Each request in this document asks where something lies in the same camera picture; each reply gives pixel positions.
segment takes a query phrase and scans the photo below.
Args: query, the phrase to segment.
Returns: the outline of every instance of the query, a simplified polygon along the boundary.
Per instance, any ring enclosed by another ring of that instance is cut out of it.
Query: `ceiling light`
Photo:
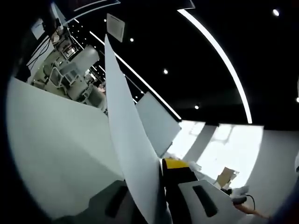
[[[243,105],[244,105],[244,110],[245,110],[245,113],[246,113],[247,122],[248,122],[248,124],[252,124],[252,118],[251,118],[251,113],[250,113],[250,109],[249,109],[249,104],[248,104],[248,101],[246,99],[244,89],[242,87],[240,79],[239,79],[232,63],[230,62],[228,56],[225,54],[222,47],[215,40],[215,38],[210,34],[210,32],[197,19],[195,19],[190,13],[188,13],[184,9],[179,9],[178,12],[181,13],[187,20],[189,20],[206,37],[206,39],[215,48],[215,50],[217,51],[217,53],[219,54],[219,56],[221,57],[221,59],[225,63],[225,65],[226,65],[228,71],[230,72],[230,74],[231,74],[231,76],[232,76],[232,78],[235,82],[235,85],[237,86],[237,89],[239,91],[241,100],[242,100]]]
[[[275,16],[279,16],[279,11],[278,11],[277,9],[273,9],[273,14],[274,14]]]

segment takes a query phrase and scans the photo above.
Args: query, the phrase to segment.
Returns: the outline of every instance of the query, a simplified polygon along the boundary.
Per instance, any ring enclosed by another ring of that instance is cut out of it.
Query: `white panel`
[[[12,154],[30,194],[51,217],[76,215],[123,180],[107,116],[12,79],[7,95]]]
[[[111,14],[107,14],[107,32],[122,42],[125,31],[125,22]]]
[[[158,203],[160,162],[146,136],[138,111],[116,57],[105,37],[105,68],[109,124],[128,189],[149,224],[155,222]]]
[[[178,122],[150,92],[139,100],[136,108],[154,150],[161,157],[181,129]]]

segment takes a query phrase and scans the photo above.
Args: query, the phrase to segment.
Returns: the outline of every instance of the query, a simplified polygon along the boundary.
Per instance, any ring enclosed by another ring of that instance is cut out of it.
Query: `white wall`
[[[272,215],[296,182],[295,158],[299,151],[299,132],[264,130],[256,164],[247,181],[256,209]]]
[[[7,128],[29,192],[52,218],[75,215],[115,180],[123,180],[107,116],[19,80],[7,96]]]

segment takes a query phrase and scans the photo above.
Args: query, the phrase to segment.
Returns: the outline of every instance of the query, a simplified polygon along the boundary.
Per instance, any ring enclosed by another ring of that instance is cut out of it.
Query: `bright window light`
[[[182,120],[179,125],[181,130],[173,140],[167,153],[183,159],[205,126],[205,122]]]
[[[273,14],[274,14],[275,16],[279,16],[279,11],[278,11],[277,9],[273,9]]]
[[[206,39],[211,43],[211,45],[215,48],[219,56],[222,58],[223,62],[225,63],[226,67],[228,68],[231,76],[233,77],[233,80],[235,82],[235,85],[237,86],[237,89],[239,91],[239,94],[241,96],[241,100],[244,105],[246,117],[247,117],[247,122],[248,124],[252,124],[252,119],[251,119],[251,114],[250,114],[250,109],[248,105],[248,101],[245,96],[244,89],[241,85],[240,79],[230,62],[228,56],[225,54],[219,43],[215,40],[215,38],[210,34],[210,32],[197,20],[195,19],[190,13],[188,13],[184,9],[179,9],[179,13],[181,13],[187,20],[189,20],[205,37]]]
[[[243,187],[255,165],[262,137],[262,126],[220,124],[197,164],[214,180],[225,167],[232,169],[238,174],[230,187]]]
[[[89,31],[89,33],[95,38],[95,39],[97,39],[99,42],[101,42],[103,45],[105,45],[105,43],[100,39],[100,38],[98,38],[92,31]],[[139,78],[140,79],[140,81],[142,81],[143,82],[143,84],[145,84],[148,88],[149,88],[149,90],[151,90],[151,92],[159,99],[159,100],[161,100],[161,102],[162,103],[164,103],[165,104],[165,106],[178,118],[178,119],[182,119],[171,107],[170,107],[170,105],[143,79],[143,78],[141,78],[141,76],[140,75],[138,75],[137,74],[137,72],[135,72],[135,70],[134,69],[132,69],[121,57],[119,57],[119,55],[118,54],[116,54],[115,52],[114,52],[114,54],[115,54],[115,56],[134,74],[134,75],[136,75],[137,76],[137,78]]]

